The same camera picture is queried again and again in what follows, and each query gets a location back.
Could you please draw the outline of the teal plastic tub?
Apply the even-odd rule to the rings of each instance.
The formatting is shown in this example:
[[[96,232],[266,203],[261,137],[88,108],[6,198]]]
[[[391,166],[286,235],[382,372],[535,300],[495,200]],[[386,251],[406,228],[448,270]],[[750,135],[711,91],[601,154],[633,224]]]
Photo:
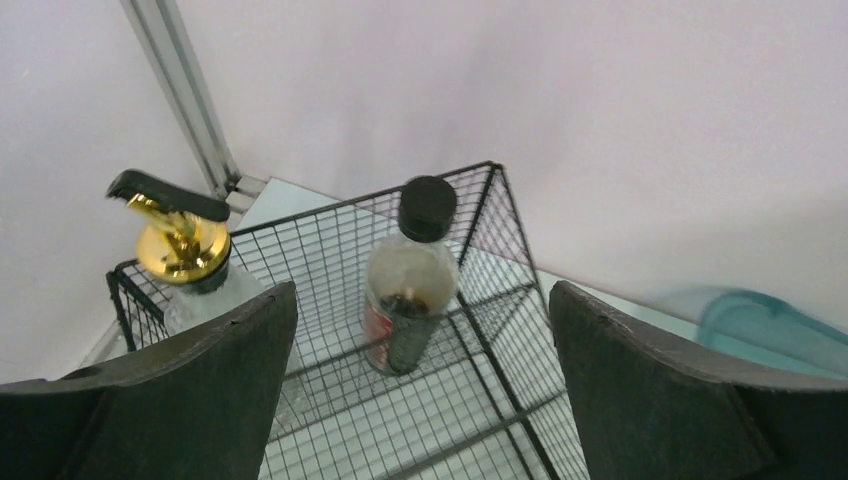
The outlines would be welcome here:
[[[797,373],[847,377],[847,332],[780,298],[705,286],[664,295],[656,307],[693,323],[693,341],[711,350]]]

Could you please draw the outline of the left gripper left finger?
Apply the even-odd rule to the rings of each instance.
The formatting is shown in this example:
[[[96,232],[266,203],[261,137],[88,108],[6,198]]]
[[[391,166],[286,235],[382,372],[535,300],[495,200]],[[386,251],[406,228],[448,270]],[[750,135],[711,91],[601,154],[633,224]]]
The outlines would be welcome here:
[[[58,380],[1,388],[5,479],[255,479],[298,313],[278,284]]]

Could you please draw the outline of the dark sauce bottle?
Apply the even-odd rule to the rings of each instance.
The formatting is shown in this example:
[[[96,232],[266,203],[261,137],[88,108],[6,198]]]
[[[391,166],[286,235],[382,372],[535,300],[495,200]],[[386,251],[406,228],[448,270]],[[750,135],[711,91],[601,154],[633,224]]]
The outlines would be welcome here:
[[[400,191],[398,231],[369,255],[363,334],[366,359],[383,375],[418,367],[457,291],[459,265],[445,243],[457,206],[446,180],[410,179]]]

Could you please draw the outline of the aluminium frame post left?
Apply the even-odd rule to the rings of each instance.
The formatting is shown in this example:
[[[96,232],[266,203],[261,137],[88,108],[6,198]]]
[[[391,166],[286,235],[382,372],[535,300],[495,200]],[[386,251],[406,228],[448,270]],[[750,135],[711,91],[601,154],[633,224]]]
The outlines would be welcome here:
[[[121,5],[210,190],[244,216],[267,182],[236,165],[177,3]]]

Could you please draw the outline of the glass bottle gold pump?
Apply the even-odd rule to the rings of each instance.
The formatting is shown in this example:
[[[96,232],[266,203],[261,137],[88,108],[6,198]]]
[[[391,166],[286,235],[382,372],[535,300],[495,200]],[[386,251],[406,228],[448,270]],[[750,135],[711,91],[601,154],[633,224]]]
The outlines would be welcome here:
[[[232,261],[233,240],[227,227],[231,208],[225,201],[139,169],[119,173],[105,195],[124,201],[147,221],[136,243],[136,257],[171,291],[163,314],[169,335],[206,324],[267,292],[267,286]],[[258,340],[224,355],[218,368],[233,386],[268,385],[269,374],[278,374],[272,382],[277,390],[269,419],[272,436],[292,425],[305,401],[303,383],[293,373],[302,365],[297,326],[296,304],[291,302],[273,313]]]

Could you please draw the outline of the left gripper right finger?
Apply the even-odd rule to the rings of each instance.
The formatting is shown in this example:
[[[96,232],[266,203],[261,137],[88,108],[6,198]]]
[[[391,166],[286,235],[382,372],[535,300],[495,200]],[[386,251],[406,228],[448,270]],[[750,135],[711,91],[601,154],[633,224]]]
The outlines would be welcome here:
[[[843,479],[847,384],[719,353],[567,281],[550,325],[594,479]]]

